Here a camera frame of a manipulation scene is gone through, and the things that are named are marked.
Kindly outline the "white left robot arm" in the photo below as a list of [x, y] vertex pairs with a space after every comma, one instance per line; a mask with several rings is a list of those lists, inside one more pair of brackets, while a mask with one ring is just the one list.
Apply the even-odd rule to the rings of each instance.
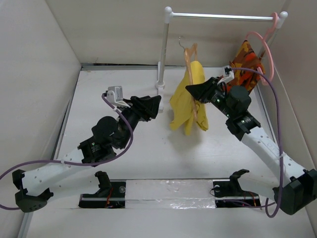
[[102, 99], [118, 114], [118, 118], [102, 117], [92, 127], [92, 137], [80, 142], [77, 148], [60, 159], [44, 161], [44, 165], [37, 169], [12, 173], [13, 184], [18, 189], [15, 203], [19, 210], [35, 212], [48, 202], [64, 197], [64, 192], [84, 188], [82, 182], [71, 185], [63, 184], [63, 180], [124, 155], [132, 145], [137, 124], [157, 117], [161, 96], [124, 99], [108, 90], [102, 94]]

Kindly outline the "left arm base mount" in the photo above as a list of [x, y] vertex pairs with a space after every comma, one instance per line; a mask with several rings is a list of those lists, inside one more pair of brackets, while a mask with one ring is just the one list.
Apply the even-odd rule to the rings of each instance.
[[121, 209], [125, 208], [126, 180], [110, 180], [106, 172], [95, 173], [99, 190], [92, 194], [81, 194], [79, 208]]

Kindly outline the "white clothes rack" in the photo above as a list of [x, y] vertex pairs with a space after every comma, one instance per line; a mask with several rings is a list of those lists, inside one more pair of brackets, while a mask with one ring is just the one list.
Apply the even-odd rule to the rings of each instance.
[[[280, 18], [280, 27], [276, 30], [274, 36], [268, 41], [269, 47], [271, 46], [278, 31], [282, 28], [284, 21], [288, 17], [288, 12], [282, 11], [277, 13]], [[174, 12], [171, 7], [167, 6], [164, 9], [164, 27], [162, 37], [162, 47], [160, 54], [160, 61], [158, 62], [158, 79], [156, 81], [156, 89], [158, 95], [161, 96], [159, 105], [159, 113], [164, 110], [165, 104], [165, 82], [164, 71], [166, 61], [166, 50], [168, 42], [169, 25], [174, 18], [188, 18], [188, 19], [210, 19], [215, 20], [216, 23], [211, 26], [211, 29], [206, 28], [207, 43], [202, 44], [202, 53], [206, 54], [205, 57], [201, 56], [198, 60], [205, 67], [219, 67], [222, 68], [228, 65], [229, 61], [234, 58], [238, 52], [242, 42], [246, 39], [248, 32], [244, 27], [250, 28], [251, 22], [264, 22], [267, 24], [267, 29], [272, 26], [273, 18], [270, 16], [245, 16], [245, 15], [228, 15], [228, 14], [207, 14], [207, 13], [180, 13]], [[258, 50], [257, 56], [260, 57], [260, 52], [263, 50], [262, 44], [258, 42], [253, 46]]]

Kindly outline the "orange camouflage trousers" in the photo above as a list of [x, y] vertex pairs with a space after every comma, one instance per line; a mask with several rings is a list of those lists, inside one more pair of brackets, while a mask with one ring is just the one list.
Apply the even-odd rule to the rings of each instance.
[[[252, 70], [257, 70], [260, 68], [264, 73], [264, 67], [252, 49], [248, 40], [245, 40], [241, 45], [238, 53], [236, 54], [233, 61], [229, 63], [232, 68], [248, 68]], [[260, 76], [254, 72], [245, 70], [234, 70], [234, 79], [227, 83], [227, 91], [230, 91], [233, 86], [243, 86], [247, 89], [250, 94], [255, 88]]]

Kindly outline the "pink plastic hanger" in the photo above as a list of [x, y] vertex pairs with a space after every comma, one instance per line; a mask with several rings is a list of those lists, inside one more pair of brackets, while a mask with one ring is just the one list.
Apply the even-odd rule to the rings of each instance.
[[271, 52], [269, 49], [268, 41], [271, 40], [271, 38], [274, 36], [276, 30], [278, 30], [280, 27], [280, 18], [278, 16], [277, 12], [273, 12], [271, 14], [271, 17], [273, 18], [273, 20], [272, 20], [273, 24], [271, 27], [269, 27], [266, 30], [266, 33], [264, 36], [260, 35], [258, 32], [255, 32], [255, 31], [250, 31], [246, 35], [246, 39], [251, 35], [257, 37], [262, 44], [263, 50], [261, 50], [261, 52], [260, 52], [259, 59], [261, 60], [264, 56], [268, 57], [269, 76], [267, 76], [267, 79], [269, 82], [271, 82], [273, 80], [273, 77], [274, 77], [274, 69], [273, 69], [274, 64], [273, 64], [273, 58], [272, 58], [272, 55], [271, 55]]

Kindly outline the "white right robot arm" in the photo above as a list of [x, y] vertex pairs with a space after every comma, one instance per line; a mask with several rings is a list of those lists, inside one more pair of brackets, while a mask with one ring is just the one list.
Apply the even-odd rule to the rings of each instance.
[[306, 170], [284, 153], [269, 138], [261, 124], [248, 112], [249, 92], [233, 86], [228, 92], [212, 77], [202, 84], [185, 87], [200, 103], [211, 103], [227, 116], [226, 126], [240, 142], [249, 147], [272, 171], [278, 181], [253, 175], [247, 169], [234, 172], [229, 189], [234, 195], [253, 192], [275, 201], [288, 215], [293, 215], [317, 198], [317, 172]]

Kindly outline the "yellow trousers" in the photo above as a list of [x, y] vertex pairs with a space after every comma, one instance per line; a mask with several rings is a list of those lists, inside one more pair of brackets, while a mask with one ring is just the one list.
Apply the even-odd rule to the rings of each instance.
[[184, 126], [184, 133], [187, 136], [191, 134], [193, 124], [195, 123], [203, 131], [209, 129], [206, 107], [198, 101], [195, 102], [197, 119], [194, 119], [193, 98], [185, 88], [188, 85], [190, 85], [189, 75], [186, 71], [183, 79], [169, 100], [174, 114], [174, 118], [170, 123], [170, 129], [177, 130], [180, 126]]

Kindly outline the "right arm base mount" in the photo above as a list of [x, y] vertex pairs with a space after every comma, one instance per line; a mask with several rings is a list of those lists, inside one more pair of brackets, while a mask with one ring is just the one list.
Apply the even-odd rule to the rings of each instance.
[[246, 169], [234, 172], [229, 178], [212, 180], [210, 195], [215, 199], [216, 208], [257, 208], [261, 206], [258, 194], [241, 189], [238, 179], [248, 173]]

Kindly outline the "wooden hanger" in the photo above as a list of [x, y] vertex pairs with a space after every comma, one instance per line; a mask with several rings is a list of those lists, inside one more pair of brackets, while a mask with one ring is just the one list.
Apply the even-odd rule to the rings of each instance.
[[[185, 60], [185, 66], [186, 66], [186, 72], [185, 76], [188, 78], [189, 85], [193, 85], [193, 75], [192, 75], [192, 69], [191, 69], [191, 56], [195, 55], [195, 60], [197, 60], [197, 43], [194, 43], [191, 48], [185, 48], [181, 45], [181, 38], [183, 36], [179, 36], [178, 43], [179, 46], [183, 48], [184, 50], [184, 60]], [[183, 88], [183, 94], [181, 95], [180, 99], [182, 100], [182, 107], [184, 108], [183, 111], [186, 112], [186, 116], [188, 117], [186, 119], [187, 124], [192, 124], [197, 121], [197, 107], [196, 107], [196, 101], [195, 99], [189, 95], [185, 96], [185, 88]]]

